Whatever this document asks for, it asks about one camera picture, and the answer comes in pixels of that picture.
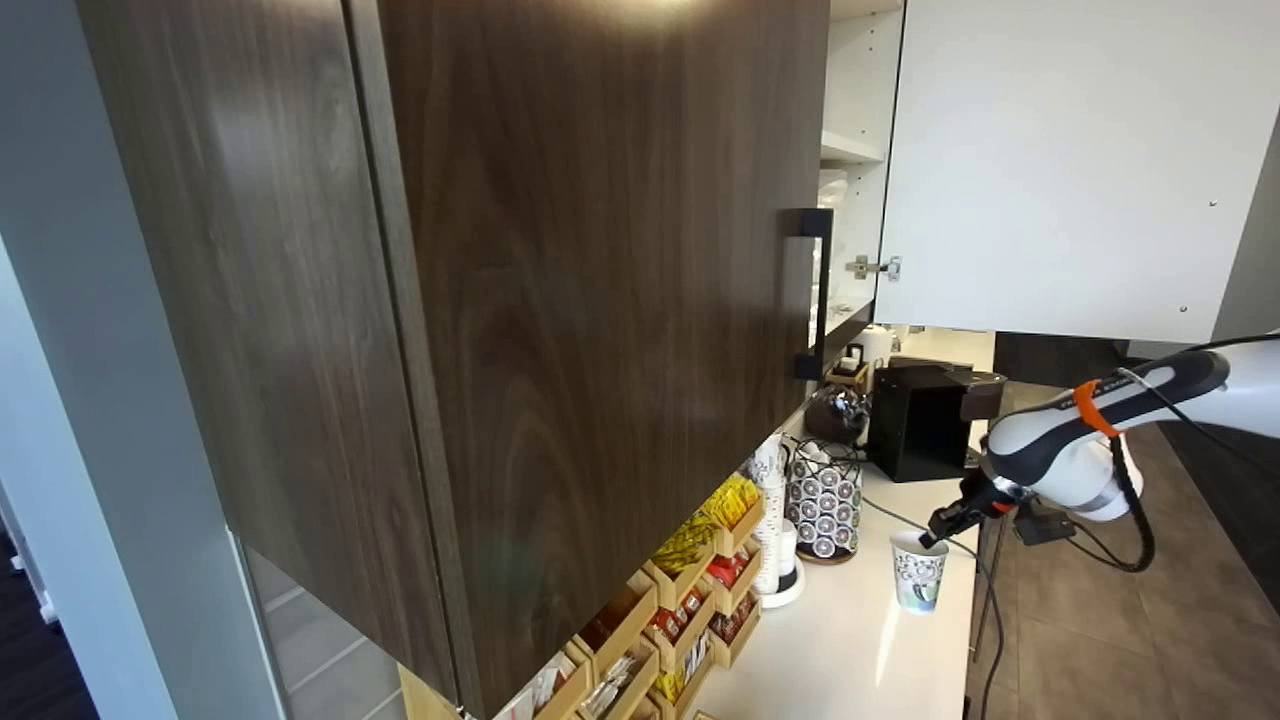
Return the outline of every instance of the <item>dark wood grain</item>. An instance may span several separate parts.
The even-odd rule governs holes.
[[[478,710],[801,402],[822,10],[379,4]]]
[[[342,4],[85,4],[85,30],[228,522],[457,692]]]

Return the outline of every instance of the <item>cabinet handle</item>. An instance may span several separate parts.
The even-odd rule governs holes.
[[[900,256],[886,256],[883,264],[873,264],[873,256],[856,256],[850,264],[844,264],[856,279],[866,279],[866,274],[886,274],[886,279],[900,279],[904,274],[904,261]]]
[[[796,234],[819,245],[819,266],[817,266],[817,341],[810,341],[810,347],[796,353],[790,378],[822,378],[827,287],[830,287],[830,212],[827,207],[801,207]]]

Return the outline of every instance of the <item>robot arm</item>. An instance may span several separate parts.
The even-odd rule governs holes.
[[[1135,422],[1175,421],[1280,436],[1280,337],[1192,347],[1080,384],[1051,402],[999,417],[986,433],[984,467],[969,472],[959,500],[933,510],[922,545],[947,540],[984,514],[1005,514],[1040,497],[1080,519],[1119,519],[1126,500],[1117,483],[1107,436]]]

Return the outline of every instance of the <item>white cabinet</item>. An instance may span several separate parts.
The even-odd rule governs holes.
[[[900,57],[900,0],[837,0],[827,27],[822,98],[822,202],[837,212],[827,326],[875,295],[856,256],[875,256],[883,207],[883,155]]]
[[[866,47],[895,44],[875,27],[900,16],[895,71]],[[873,295],[844,264],[880,239],[900,261],[875,287],[883,322],[1126,341],[1280,322],[1275,35],[1275,0],[913,0],[837,19],[827,131],[883,163],[856,163],[837,207],[856,245],[830,307]]]

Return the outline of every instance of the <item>box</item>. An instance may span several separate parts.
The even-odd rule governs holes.
[[[947,478],[965,472],[965,365],[904,359],[873,378],[866,461],[886,478]]]

